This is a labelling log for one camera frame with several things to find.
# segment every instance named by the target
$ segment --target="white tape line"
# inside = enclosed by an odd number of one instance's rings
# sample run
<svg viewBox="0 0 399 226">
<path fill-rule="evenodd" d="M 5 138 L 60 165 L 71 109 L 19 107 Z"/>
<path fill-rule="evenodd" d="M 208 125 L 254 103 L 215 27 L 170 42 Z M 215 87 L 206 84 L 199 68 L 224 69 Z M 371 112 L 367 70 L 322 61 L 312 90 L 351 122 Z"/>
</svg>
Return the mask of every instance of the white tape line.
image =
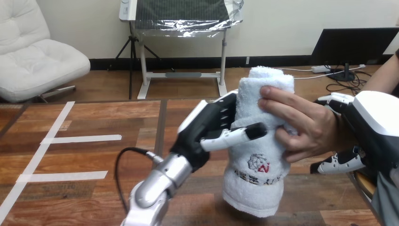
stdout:
<svg viewBox="0 0 399 226">
<path fill-rule="evenodd" d="M 96 142 L 96 141 L 111 141 L 111 140 L 122 140 L 122 136 L 101 135 L 101 136 L 86 136 L 86 137 L 44 138 L 41 144 L 65 144 L 65 143 Z"/>
<path fill-rule="evenodd" d="M 104 179 L 108 171 L 94 171 L 81 173 L 45 173 L 23 175 L 21 174 L 17 182 L 54 182 L 54 181 L 74 181 L 74 180 L 100 180 Z"/>
<path fill-rule="evenodd" d="M 69 114 L 69 111 L 72 109 L 73 104 L 75 102 L 68 102 L 64 106 L 63 110 L 57 117 L 56 121 L 54 122 L 53 126 L 48 131 L 46 138 L 54 138 L 60 129 L 62 123 L 64 122 L 66 116 Z M 24 177 L 27 175 L 32 175 L 38 164 L 40 163 L 41 159 L 43 158 L 44 154 L 46 153 L 50 144 L 42 144 L 39 146 L 38 150 L 36 151 L 35 155 L 33 155 L 31 161 L 26 166 L 24 172 L 22 173 Z M 18 199 L 19 195 L 21 194 L 22 190 L 25 188 L 27 182 L 16 182 L 14 187 L 11 189 L 10 193 L 8 193 L 6 199 L 0 206 L 0 225 L 3 223 L 4 219 L 10 212 L 11 208 L 13 207 L 14 203 Z"/>
</svg>

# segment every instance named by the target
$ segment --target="baseboard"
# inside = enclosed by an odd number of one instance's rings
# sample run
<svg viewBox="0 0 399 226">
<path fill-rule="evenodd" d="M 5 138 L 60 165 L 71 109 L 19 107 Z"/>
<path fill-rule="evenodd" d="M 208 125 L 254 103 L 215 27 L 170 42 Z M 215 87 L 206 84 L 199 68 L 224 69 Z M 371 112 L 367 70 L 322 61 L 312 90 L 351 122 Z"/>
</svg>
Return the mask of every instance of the baseboard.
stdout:
<svg viewBox="0 0 399 226">
<path fill-rule="evenodd" d="M 380 59 L 371 62 L 374 65 L 384 64 L 392 55 L 383 55 Z M 227 57 L 226 68 L 232 67 L 288 67 L 288 66 L 307 66 L 311 65 L 311 56 L 251 56 L 249 64 L 246 64 L 246 56 Z M 112 70 L 129 70 L 130 59 L 119 58 L 115 59 L 90 59 L 91 70 L 108 70 L 111 65 Z M 194 57 L 194 58 L 163 58 L 158 61 L 155 58 L 147 58 L 147 70 L 160 69 L 208 69 L 220 68 L 220 57 Z M 353 62 L 354 65 L 364 64 L 364 62 Z M 135 71 L 141 70 L 140 59 L 138 59 L 133 68 Z"/>
</svg>

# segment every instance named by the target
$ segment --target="folded towel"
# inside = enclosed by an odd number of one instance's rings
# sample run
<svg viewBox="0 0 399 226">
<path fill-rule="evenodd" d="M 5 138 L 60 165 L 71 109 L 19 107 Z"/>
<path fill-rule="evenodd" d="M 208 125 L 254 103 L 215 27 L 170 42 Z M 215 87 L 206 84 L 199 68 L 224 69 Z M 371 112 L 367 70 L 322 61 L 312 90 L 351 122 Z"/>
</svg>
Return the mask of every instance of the folded towel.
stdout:
<svg viewBox="0 0 399 226">
<path fill-rule="evenodd" d="M 262 122 L 268 134 L 229 149 L 229 164 L 223 180 L 224 200 L 260 218 L 276 213 L 283 195 L 283 178 L 290 168 L 281 157 L 284 148 L 274 138 L 276 128 L 285 126 L 295 133 L 282 119 L 258 107 L 260 88 L 266 85 L 294 92 L 294 78 L 272 68 L 252 68 L 249 77 L 240 80 L 236 117 L 231 128 Z"/>
</svg>

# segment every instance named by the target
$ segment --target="white robotic hand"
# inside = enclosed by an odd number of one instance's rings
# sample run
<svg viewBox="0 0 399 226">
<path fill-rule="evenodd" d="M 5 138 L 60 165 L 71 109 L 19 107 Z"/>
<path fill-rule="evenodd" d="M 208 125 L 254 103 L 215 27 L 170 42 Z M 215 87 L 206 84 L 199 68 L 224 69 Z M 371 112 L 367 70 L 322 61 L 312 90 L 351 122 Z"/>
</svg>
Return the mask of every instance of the white robotic hand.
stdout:
<svg viewBox="0 0 399 226">
<path fill-rule="evenodd" d="M 399 98 L 362 91 L 352 97 L 332 93 L 316 103 L 340 114 L 359 142 L 353 150 L 311 165 L 311 173 L 344 173 L 365 166 L 382 172 L 399 187 Z"/>
<path fill-rule="evenodd" d="M 179 127 L 177 141 L 165 160 L 151 152 L 146 154 L 157 167 L 130 193 L 130 210 L 122 226 L 159 226 L 168 210 L 168 201 L 191 173 L 204 166 L 209 152 L 267 134 L 261 123 L 230 130 L 236 95 L 235 90 L 212 103 L 202 100 Z"/>
</svg>

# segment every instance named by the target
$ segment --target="human hand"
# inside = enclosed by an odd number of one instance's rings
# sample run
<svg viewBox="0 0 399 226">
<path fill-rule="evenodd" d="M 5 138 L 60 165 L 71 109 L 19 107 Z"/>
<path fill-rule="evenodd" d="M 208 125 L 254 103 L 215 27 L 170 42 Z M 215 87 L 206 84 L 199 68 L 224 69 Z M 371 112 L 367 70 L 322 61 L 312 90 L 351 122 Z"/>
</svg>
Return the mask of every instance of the human hand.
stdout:
<svg viewBox="0 0 399 226">
<path fill-rule="evenodd" d="M 275 138 L 286 149 L 287 162 L 339 152 L 355 145 L 356 139 L 341 117 L 324 106 L 275 87 L 265 86 L 260 92 L 263 98 L 258 102 L 259 107 L 284 119 L 298 131 L 297 136 L 289 135 L 283 128 L 276 131 Z"/>
</svg>

